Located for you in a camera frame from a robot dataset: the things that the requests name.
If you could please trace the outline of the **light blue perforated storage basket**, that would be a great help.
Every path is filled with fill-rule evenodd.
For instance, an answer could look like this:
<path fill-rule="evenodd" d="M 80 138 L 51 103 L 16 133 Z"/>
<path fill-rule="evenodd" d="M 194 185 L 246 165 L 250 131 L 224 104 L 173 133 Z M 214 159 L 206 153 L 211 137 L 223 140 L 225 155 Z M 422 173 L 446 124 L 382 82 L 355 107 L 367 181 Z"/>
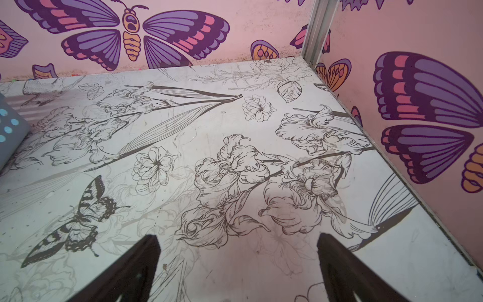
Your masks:
<path fill-rule="evenodd" d="M 0 103 L 0 165 L 2 169 L 29 133 L 30 125 L 15 109 L 7 104 L 3 94 L 1 94 Z"/>

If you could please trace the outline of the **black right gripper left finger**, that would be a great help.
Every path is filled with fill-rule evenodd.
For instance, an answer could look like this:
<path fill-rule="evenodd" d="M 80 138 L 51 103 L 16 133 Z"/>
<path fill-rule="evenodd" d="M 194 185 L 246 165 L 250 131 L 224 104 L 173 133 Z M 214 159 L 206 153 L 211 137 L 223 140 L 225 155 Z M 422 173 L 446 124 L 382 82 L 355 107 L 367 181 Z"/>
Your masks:
<path fill-rule="evenodd" d="M 147 301 L 161 247 L 146 235 L 70 301 Z"/>

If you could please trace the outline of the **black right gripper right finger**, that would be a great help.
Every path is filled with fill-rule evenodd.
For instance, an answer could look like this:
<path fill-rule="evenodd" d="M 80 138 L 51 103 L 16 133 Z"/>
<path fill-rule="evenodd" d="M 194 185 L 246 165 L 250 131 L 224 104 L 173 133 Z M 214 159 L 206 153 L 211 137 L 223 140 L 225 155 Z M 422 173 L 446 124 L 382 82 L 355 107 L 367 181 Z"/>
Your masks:
<path fill-rule="evenodd" d="M 317 248 L 329 301 L 407 301 L 334 236 L 320 234 Z"/>

